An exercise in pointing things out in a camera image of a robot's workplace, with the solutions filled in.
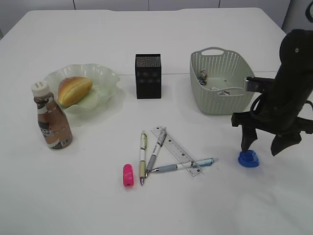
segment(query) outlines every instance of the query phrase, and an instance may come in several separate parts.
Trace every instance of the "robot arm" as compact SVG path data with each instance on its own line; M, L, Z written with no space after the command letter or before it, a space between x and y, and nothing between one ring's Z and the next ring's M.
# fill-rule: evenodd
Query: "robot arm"
M231 118L232 126L242 126L244 152L257 139L256 129L276 135L271 145L274 156L300 143L300 132L313 133L313 120L298 117L313 90L313 31L289 33L281 43L280 60L275 79L246 79L245 89L261 95L249 112Z

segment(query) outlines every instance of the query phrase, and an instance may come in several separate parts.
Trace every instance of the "ruler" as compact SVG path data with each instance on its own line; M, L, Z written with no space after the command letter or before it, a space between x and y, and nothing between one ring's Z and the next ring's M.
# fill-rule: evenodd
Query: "ruler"
M157 126L157 127L153 128L151 130L151 132L158 138L162 129L163 129L163 127ZM193 168L189 168L189 167L185 168L190 175L196 176L202 172L202 168L192 159L192 157L186 152L186 150L184 150L183 147L181 145L179 145L173 139L173 137L171 137L169 135L168 132L167 132L163 146L165 146L167 148L167 150L170 151L170 153L176 158L176 160L179 163L186 163L186 162L193 162L194 163Z

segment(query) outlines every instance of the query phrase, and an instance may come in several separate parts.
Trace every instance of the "pink eraser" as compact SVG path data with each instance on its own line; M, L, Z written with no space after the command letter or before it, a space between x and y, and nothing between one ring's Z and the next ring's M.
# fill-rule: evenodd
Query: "pink eraser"
M130 164L123 167L123 184L125 187L134 185L133 166Z

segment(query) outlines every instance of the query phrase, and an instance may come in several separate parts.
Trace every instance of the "black speaker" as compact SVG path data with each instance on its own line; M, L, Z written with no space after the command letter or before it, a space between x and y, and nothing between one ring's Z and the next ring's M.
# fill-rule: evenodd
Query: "black speaker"
M136 54L137 99L161 98L161 55Z

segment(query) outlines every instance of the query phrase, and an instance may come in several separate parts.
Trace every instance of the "plastic basket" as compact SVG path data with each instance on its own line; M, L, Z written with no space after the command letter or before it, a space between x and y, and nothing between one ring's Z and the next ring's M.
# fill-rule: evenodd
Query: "plastic basket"
M219 50L223 53L202 54L208 50ZM206 85L201 85L198 80L201 70L206 71ZM254 77L251 68L244 58L234 51L209 47L191 54L192 92L200 110L206 114L225 115L242 112L254 94L243 89L244 81L248 76Z

